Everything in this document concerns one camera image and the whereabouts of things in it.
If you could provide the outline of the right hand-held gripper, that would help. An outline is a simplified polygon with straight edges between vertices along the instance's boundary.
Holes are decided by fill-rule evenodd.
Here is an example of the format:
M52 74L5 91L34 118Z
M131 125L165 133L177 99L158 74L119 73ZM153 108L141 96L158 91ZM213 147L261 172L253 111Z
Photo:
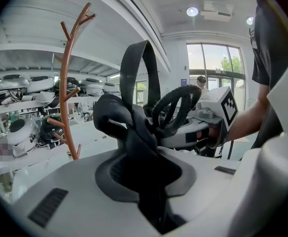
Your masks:
M214 157L216 149L226 142L238 113L237 103L229 86L212 89L198 101L196 118L186 119L186 124L182 125L175 135L162 138L160 145L170 149L195 146L198 131L216 127L217 137L204 138L201 141L204 146L199 149L200 155Z

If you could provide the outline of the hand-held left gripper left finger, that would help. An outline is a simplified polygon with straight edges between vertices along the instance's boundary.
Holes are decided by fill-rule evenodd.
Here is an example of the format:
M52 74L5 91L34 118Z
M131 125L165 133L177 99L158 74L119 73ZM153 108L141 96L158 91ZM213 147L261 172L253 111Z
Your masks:
M97 186L95 172L120 150L64 164L31 186L13 205L13 212L32 234L47 237L159 237L135 203L113 201ZM30 219L52 191L67 192L47 224Z

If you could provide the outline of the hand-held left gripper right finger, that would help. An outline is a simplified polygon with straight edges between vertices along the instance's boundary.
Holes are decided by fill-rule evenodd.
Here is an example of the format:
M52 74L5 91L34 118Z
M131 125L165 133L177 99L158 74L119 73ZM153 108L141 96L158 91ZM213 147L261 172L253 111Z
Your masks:
M196 172L183 196L169 200L184 224L170 237L251 237L258 233L288 197L288 68L268 94L283 132L241 161L193 156L166 148Z

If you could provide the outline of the person's right hand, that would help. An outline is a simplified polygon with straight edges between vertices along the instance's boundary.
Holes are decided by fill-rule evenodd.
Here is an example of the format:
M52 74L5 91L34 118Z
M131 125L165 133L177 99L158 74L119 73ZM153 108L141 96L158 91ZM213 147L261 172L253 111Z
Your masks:
M197 131L196 136L197 136L197 140L202 140L206 138L217 139L220 137L220 129L217 127L209 127L201 131Z

